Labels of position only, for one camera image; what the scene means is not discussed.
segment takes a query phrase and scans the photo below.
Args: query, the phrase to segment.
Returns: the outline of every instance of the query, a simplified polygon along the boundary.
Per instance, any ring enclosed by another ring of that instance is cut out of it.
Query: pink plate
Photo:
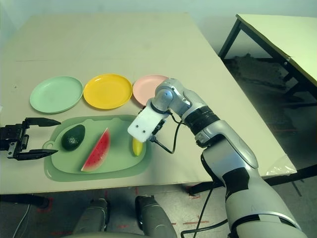
[[[155,96],[155,89],[168,77],[163,75],[146,75],[139,78],[133,84],[133,95],[135,99],[142,104],[146,105],[148,99]]]

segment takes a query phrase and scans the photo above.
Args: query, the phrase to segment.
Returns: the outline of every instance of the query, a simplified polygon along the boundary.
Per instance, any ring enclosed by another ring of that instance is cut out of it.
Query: wall
[[[33,14],[68,12],[189,12],[218,52],[236,13],[317,17],[316,0],[0,0],[1,37],[5,42]],[[228,57],[251,53],[267,54],[248,36],[240,33]]]

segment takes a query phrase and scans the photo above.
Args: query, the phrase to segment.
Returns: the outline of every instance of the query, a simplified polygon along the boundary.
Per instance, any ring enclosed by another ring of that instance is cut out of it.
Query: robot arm
[[[157,87],[156,96],[149,99],[128,132],[146,141],[170,109],[190,128],[196,143],[205,148],[201,161],[206,171],[227,189],[229,237],[306,237],[280,196],[259,175],[258,162],[248,145],[176,79],[169,78]]]

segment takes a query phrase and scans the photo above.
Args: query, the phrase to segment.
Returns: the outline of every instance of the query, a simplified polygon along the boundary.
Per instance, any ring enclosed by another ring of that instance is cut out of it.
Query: red watermelon flesh
[[[99,166],[102,165],[105,161],[109,148],[110,133],[108,128],[106,128],[103,132],[103,135],[100,137],[92,152],[90,153],[81,171],[91,172],[99,168]]]

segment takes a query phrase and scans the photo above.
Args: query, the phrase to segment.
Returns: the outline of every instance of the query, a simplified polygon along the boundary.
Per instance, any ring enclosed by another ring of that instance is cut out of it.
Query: yellow plate
[[[84,98],[91,106],[114,109],[132,96],[132,84],[117,74],[102,74],[91,79],[84,88]]]

